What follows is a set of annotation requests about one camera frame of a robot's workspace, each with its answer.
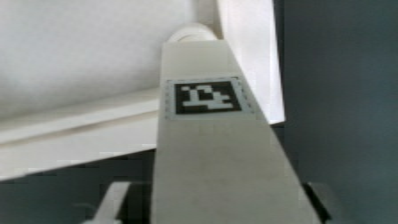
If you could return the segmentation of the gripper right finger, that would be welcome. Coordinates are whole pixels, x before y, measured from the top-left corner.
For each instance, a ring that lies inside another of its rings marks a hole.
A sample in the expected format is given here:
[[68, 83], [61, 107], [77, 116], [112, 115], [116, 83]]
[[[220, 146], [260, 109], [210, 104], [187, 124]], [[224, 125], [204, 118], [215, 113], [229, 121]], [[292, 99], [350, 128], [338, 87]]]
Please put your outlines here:
[[350, 217], [331, 187], [316, 182], [307, 182], [304, 186], [322, 224], [350, 224]]

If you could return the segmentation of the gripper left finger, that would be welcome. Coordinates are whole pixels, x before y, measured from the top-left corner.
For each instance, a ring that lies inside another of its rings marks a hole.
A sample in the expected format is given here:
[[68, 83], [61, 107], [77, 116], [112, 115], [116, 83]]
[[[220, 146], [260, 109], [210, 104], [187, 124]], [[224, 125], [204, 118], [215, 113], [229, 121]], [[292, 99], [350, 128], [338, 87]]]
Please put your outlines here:
[[130, 186], [132, 183], [126, 181], [110, 184], [94, 217], [91, 220], [84, 221], [82, 224], [123, 224], [117, 215]]

